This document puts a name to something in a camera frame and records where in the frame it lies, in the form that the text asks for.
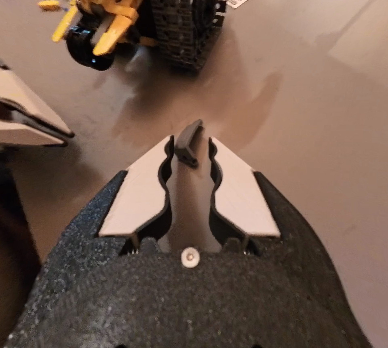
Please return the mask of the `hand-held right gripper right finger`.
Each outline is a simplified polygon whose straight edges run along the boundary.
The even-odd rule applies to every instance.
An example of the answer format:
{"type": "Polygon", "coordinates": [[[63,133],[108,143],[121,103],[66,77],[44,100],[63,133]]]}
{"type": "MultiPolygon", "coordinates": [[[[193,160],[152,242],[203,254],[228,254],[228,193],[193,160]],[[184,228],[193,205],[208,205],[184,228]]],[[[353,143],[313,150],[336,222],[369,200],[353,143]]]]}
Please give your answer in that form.
{"type": "Polygon", "coordinates": [[[254,169],[215,137],[208,140],[211,192],[209,227],[223,246],[235,238],[244,246],[252,239],[281,237],[254,169]]]}

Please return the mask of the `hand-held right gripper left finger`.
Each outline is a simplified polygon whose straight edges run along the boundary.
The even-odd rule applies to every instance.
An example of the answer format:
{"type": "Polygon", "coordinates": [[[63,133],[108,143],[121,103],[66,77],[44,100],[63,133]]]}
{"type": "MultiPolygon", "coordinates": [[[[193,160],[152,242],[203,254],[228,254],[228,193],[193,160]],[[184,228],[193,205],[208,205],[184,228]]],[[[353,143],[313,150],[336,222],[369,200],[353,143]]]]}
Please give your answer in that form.
{"type": "Polygon", "coordinates": [[[125,237],[138,247],[141,240],[160,240],[172,224],[167,181],[172,174],[174,136],[168,135],[126,169],[126,175],[98,232],[125,237]]]}

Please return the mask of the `small grey curved panel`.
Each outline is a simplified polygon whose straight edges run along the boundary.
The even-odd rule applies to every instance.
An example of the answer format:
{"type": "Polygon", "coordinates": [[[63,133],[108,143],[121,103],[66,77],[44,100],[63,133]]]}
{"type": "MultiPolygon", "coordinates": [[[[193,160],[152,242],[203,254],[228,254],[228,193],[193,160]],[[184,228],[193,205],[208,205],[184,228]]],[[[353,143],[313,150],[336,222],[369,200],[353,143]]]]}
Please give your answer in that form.
{"type": "Polygon", "coordinates": [[[198,159],[196,158],[191,143],[193,142],[197,132],[203,129],[203,121],[198,119],[191,124],[188,124],[180,133],[175,142],[174,152],[178,161],[184,163],[192,169],[198,167],[198,159]]]}

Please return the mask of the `yellow black toy tracked vehicle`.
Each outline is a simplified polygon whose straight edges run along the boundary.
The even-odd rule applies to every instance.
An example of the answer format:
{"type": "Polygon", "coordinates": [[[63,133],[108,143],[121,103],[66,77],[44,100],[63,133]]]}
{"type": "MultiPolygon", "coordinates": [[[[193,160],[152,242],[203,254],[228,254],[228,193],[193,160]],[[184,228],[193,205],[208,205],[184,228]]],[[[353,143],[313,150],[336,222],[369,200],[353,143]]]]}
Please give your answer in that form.
{"type": "Polygon", "coordinates": [[[199,71],[224,23],[226,0],[71,0],[52,35],[72,59],[109,69],[123,45],[157,46],[174,67],[199,71]]]}

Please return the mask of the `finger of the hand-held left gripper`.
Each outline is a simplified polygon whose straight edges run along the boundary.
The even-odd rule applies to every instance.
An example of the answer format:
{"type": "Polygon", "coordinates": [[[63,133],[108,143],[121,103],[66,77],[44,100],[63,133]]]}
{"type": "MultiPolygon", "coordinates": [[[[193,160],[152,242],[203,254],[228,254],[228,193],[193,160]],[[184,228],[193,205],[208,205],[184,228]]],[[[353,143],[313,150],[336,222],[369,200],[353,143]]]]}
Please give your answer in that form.
{"type": "Polygon", "coordinates": [[[67,146],[67,140],[23,123],[0,121],[1,146],[67,146]]]}
{"type": "Polygon", "coordinates": [[[61,117],[11,69],[1,69],[0,78],[1,120],[27,124],[63,138],[75,136],[61,117]]]}

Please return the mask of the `person's brown clothing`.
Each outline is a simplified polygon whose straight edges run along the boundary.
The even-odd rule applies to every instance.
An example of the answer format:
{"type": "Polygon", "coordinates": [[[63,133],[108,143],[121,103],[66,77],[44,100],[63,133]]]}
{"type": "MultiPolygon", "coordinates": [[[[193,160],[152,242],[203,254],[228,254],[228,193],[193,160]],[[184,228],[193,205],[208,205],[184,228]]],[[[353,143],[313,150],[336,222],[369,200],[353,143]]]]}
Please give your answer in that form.
{"type": "Polygon", "coordinates": [[[0,167],[1,319],[17,318],[41,268],[10,169],[0,167]]]}

